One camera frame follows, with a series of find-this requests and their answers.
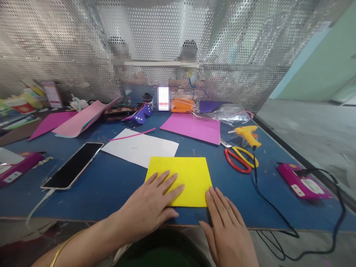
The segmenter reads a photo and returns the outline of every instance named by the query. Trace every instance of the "red scissor handles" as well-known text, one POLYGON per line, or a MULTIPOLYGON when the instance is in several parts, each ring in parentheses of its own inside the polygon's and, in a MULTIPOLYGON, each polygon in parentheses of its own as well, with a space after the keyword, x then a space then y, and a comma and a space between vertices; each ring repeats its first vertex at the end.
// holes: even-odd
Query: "red scissor handles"
POLYGON ((229 163, 235 170, 237 170, 237 171, 239 171, 239 172, 242 172, 242 173, 245 173, 245 174, 251 173, 251 167, 250 167, 246 162, 244 162, 238 155, 236 155, 235 153, 232 153, 228 148, 226 148, 226 149, 224 150, 224 153, 225 153, 225 157, 226 157, 228 163, 229 163), (246 167, 246 170, 241 169, 241 168, 239 168, 238 166, 236 166, 236 165, 231 161, 231 159, 230 159, 230 157, 229 157, 229 154, 230 154, 231 156, 233 156, 235 159, 237 159, 239 162, 241 162, 241 164, 246 167))

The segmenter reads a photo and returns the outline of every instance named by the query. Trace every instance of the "pink folder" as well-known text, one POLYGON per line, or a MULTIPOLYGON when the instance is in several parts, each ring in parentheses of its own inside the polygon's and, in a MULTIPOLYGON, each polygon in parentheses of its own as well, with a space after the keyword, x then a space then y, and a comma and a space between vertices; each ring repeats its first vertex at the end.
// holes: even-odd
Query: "pink folder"
POLYGON ((97 121, 103 111, 112 108, 121 97, 116 98, 111 103, 105 105, 99 100, 92 103, 89 107, 83 109, 70 120, 63 123, 52 132, 58 137, 74 138, 86 130, 90 125, 97 121))
POLYGON ((161 129, 220 144, 220 121, 199 121, 194 120, 191 114, 173 113, 161 129))
POLYGON ((76 111, 67 111, 67 112, 58 112, 58 113, 49 114, 37 127, 37 129, 35 130, 35 132, 32 134, 32 136, 28 141, 31 141, 32 139, 35 139, 36 137, 39 137, 40 135, 45 134, 49 131, 52 131, 53 129, 57 128, 58 126, 68 121, 76 114, 78 114, 78 112, 76 111))

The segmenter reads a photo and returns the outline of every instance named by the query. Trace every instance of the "scissors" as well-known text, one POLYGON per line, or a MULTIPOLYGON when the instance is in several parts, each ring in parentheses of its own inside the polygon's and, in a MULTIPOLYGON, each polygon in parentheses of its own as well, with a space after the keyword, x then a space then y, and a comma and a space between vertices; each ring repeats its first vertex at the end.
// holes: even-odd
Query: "scissors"
MULTIPOLYGON (((254 165, 252 163, 250 163, 247 159, 244 158, 244 156, 241 154, 240 151, 242 152, 245 152, 247 155, 250 156, 250 158, 253 159, 253 155, 248 152, 246 149, 243 149, 243 148, 240 148, 238 146, 231 146, 229 145, 227 142, 225 142, 224 140, 220 139, 220 142, 222 143, 222 145, 225 148, 224 150, 224 153, 225 153, 225 157, 226 157, 226 160, 228 161, 228 163, 237 171, 241 172, 241 173, 244 173, 244 174, 249 174, 251 173, 251 168, 254 168, 254 165), (230 151, 230 148, 232 148, 236 154, 232 153, 230 151), (241 169, 239 168, 238 166, 236 166, 230 159, 229 155, 231 155, 233 158, 235 158, 236 160, 238 160, 240 163, 242 163, 246 169, 241 169)), ((259 166, 259 163, 258 163, 258 160, 255 159, 256 161, 256 168, 258 168, 259 166)))

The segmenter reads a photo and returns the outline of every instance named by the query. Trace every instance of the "workbench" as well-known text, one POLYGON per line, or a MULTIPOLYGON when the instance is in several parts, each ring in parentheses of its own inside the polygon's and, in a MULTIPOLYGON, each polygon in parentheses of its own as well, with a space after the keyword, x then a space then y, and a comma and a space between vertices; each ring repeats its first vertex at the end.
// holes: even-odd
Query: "workbench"
MULTIPOLYGON (((131 128, 143 132, 155 127, 147 135, 179 143, 175 156, 205 157, 211 181, 238 208, 249 229, 288 230, 287 225, 276 211, 255 191, 254 175, 242 174, 233 169, 225 159, 224 147, 209 144, 179 134, 160 130, 169 118, 170 112, 154 112, 146 123, 105 122, 98 120, 77 138, 55 137, 46 133, 30 142, 18 141, 5 146, 16 152, 45 151, 54 159, 30 170, 8 187, 0 188, 0 218, 25 219, 46 192, 40 189, 44 180, 62 166, 84 143, 107 143, 123 129, 131 128)), ((221 137, 232 128, 221 124, 221 137)), ((297 198, 278 173, 277 162, 297 163, 261 128, 259 135, 261 147, 256 150, 260 166, 258 186, 262 194, 271 201, 289 220, 291 225, 302 231, 332 231, 340 216, 341 208, 336 198, 310 203, 297 198)), ((125 201, 145 180, 147 169, 111 154, 100 151, 87 170, 70 190, 55 191, 37 209, 33 217, 52 218, 58 221, 99 221, 122 207, 125 201)), ((175 208, 179 217, 169 223, 178 225, 197 225, 199 220, 209 221, 207 208, 175 208)), ((356 216, 347 212, 341 231, 356 231, 356 216)))

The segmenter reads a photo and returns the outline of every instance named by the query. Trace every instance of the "hand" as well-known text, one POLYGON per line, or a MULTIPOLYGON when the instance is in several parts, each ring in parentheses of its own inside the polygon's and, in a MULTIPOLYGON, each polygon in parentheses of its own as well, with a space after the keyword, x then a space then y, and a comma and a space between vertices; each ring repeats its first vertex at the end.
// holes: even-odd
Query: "hand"
POLYGON ((167 193, 177 180, 178 174, 172 175, 167 180, 169 171, 165 171, 158 178, 157 175, 157 173, 152 175, 132 194, 121 209, 108 218, 113 227, 111 235, 124 240, 125 244, 140 240, 165 221, 178 217, 178 213, 173 208, 166 208, 166 206, 183 192, 184 185, 167 193))
POLYGON ((251 236, 235 205, 216 187, 209 188, 207 204, 214 226, 200 221, 217 267, 258 267, 251 236))

